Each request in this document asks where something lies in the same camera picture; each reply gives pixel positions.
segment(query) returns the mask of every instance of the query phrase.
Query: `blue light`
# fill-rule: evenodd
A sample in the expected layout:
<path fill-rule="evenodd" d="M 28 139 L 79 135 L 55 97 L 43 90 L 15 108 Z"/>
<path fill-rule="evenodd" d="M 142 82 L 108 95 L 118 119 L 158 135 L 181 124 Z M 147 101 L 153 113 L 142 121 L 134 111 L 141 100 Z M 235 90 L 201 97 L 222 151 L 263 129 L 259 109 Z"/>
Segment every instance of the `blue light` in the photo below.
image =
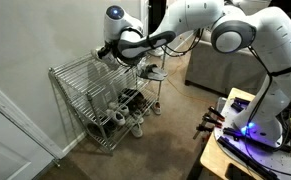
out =
<path fill-rule="evenodd" d="M 252 127 L 254 127 L 254 126 L 255 126 L 254 123 L 249 123 L 249 124 L 248 124 L 248 128 L 249 128 L 249 129 L 252 128 Z M 242 133 L 243 135 L 245 135 L 245 134 L 246 134 L 246 130 L 247 130 L 247 126 L 242 127 L 242 129 L 241 129 L 241 133 Z"/>

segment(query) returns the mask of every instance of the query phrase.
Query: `brown carpet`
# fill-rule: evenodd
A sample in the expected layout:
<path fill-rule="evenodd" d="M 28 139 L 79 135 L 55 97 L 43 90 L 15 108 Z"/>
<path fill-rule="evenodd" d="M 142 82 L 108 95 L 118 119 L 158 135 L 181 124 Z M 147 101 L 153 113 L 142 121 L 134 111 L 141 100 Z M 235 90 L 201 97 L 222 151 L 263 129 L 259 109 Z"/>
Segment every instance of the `brown carpet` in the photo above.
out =
<path fill-rule="evenodd" d="M 151 112 L 145 117 L 142 138 L 128 134 L 112 157 L 104 155 L 93 140 L 85 138 L 67 158 L 93 180 L 186 179 L 200 150 L 198 140 L 192 139 L 195 127 L 218 98 L 205 90 L 184 85 L 189 58 L 190 53 L 166 61 L 169 76 L 163 81 L 160 96 L 162 115 Z M 151 61 L 158 65 L 162 62 L 158 58 Z M 158 83 L 151 82 L 148 88 L 157 90 Z M 59 174 L 52 179 L 63 177 Z M 41 179 L 51 178 L 47 174 Z"/>

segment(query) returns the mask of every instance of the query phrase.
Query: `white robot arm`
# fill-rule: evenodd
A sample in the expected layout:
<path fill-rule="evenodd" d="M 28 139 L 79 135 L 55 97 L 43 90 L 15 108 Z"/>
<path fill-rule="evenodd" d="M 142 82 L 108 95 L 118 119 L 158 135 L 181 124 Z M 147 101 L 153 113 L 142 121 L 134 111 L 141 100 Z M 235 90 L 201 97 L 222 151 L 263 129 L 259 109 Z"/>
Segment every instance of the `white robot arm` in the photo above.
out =
<path fill-rule="evenodd" d="M 249 47 L 261 60 L 268 77 L 234 122 L 239 129 L 249 127 L 254 140 L 280 146 L 282 126 L 276 115 L 291 100 L 291 20 L 281 9 L 265 8 L 246 16 L 235 6 L 224 6 L 223 0 L 178 0 L 169 6 L 158 29 L 144 36 L 139 20 L 112 6 L 105 16 L 105 47 L 98 55 L 102 59 L 112 53 L 124 63 L 136 65 L 146 51 L 171 42 L 183 32 L 207 26 L 216 51 L 226 54 Z M 250 117 L 253 127 L 247 125 Z"/>

